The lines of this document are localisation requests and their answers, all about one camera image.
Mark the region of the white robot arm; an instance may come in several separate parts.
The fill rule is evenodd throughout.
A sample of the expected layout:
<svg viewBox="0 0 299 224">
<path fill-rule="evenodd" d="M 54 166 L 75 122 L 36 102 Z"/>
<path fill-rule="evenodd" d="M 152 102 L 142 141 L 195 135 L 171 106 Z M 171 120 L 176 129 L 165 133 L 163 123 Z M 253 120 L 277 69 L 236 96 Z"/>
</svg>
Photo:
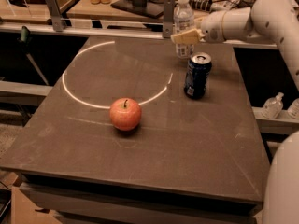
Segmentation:
<svg viewBox="0 0 299 224">
<path fill-rule="evenodd" d="M 190 30 L 171 36 L 176 44 L 200 40 L 257 42 L 277 45 L 299 88 L 299 20 L 295 0 L 256 0 L 252 7 L 216 11 Z M 290 134 L 272 160 L 263 203 L 263 224 L 299 224 L 299 132 Z"/>
</svg>

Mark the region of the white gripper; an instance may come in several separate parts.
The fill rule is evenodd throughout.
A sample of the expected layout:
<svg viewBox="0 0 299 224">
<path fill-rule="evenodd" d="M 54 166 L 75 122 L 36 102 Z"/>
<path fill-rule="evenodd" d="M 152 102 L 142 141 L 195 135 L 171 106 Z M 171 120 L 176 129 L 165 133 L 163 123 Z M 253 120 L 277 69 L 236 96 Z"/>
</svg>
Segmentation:
<svg viewBox="0 0 299 224">
<path fill-rule="evenodd" d="M 202 38 L 208 43 L 224 42 L 225 38 L 222 31 L 222 20 L 225 11 L 212 12 L 206 17 L 194 19 L 194 25 L 200 29 L 190 29 L 171 35 L 174 44 L 195 45 Z"/>
</svg>

